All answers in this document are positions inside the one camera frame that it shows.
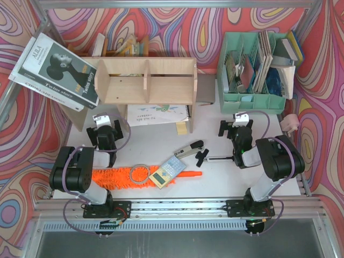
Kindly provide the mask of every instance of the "photo on book cover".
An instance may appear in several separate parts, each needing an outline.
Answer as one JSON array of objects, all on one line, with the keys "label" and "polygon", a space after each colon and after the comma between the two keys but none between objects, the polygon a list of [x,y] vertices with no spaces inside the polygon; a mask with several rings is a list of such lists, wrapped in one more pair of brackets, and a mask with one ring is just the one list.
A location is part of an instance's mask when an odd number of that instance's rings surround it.
[{"label": "photo on book cover", "polygon": [[96,102],[94,87],[96,69],[70,55],[68,51],[53,43],[38,72],[39,75],[68,88],[79,96],[92,97]]}]

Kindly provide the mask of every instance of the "white table surface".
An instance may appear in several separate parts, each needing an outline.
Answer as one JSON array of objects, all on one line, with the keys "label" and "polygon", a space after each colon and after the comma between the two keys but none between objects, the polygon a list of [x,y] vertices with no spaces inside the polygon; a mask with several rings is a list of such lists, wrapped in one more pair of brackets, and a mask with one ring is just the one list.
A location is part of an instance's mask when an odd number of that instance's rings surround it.
[{"label": "white table surface", "polygon": [[[115,106],[100,105],[89,110],[83,132],[78,132],[72,126],[67,146],[91,146],[86,133],[87,127],[95,127],[92,115],[107,111],[118,113]],[[267,119],[263,114],[250,114],[253,119],[253,143],[259,139],[267,126]],[[175,124],[160,124],[132,127],[132,135],[128,144],[117,152],[114,167],[131,167],[136,164],[161,165],[174,153],[184,146],[197,140],[203,140],[205,148],[209,149],[208,156],[232,155],[233,146],[227,139],[227,131],[223,137],[218,137],[221,120],[230,120],[232,115],[221,114],[216,90],[216,102],[213,105],[196,107],[193,133],[177,135]],[[276,115],[270,116],[270,128],[267,137],[281,135],[282,131]],[[119,147],[125,139],[116,141]],[[231,160],[226,162],[203,162],[196,167],[195,154],[182,159],[187,165],[185,170],[202,171],[199,177],[177,178],[176,184],[163,189],[123,189],[114,190],[114,198],[204,198],[204,197],[242,197],[247,188],[253,186],[264,173],[263,166],[240,169]],[[296,179],[293,178],[280,187],[275,196],[300,195]],[[54,194],[54,198],[68,198],[65,193]]]}]

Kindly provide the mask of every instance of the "calculator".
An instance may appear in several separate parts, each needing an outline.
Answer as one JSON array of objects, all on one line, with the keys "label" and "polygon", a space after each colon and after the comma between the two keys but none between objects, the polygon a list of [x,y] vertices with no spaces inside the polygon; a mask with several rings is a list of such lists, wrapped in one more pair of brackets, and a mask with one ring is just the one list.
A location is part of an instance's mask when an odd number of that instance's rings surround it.
[{"label": "calculator", "polygon": [[186,165],[173,155],[160,168],[158,168],[156,172],[151,174],[149,179],[161,189],[185,168]]}]

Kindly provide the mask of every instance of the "pink object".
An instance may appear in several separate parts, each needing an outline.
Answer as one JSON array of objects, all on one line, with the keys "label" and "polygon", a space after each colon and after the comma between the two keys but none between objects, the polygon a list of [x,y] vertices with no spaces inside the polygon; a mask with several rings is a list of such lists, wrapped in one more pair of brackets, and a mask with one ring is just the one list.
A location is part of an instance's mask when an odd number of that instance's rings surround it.
[{"label": "pink object", "polygon": [[289,137],[293,131],[296,131],[300,125],[299,119],[296,114],[289,114],[279,124],[282,128],[282,131],[287,132]]}]

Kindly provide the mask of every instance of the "stapler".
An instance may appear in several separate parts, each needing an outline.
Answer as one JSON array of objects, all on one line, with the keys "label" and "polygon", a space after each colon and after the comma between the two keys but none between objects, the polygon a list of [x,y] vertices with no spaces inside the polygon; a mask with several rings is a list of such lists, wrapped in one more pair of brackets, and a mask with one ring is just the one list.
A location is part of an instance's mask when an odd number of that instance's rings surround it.
[{"label": "stapler", "polygon": [[178,150],[174,153],[174,155],[178,159],[182,159],[184,157],[190,156],[192,154],[202,152],[204,150],[204,143],[202,140],[195,141],[194,143],[187,145],[186,147]]}]

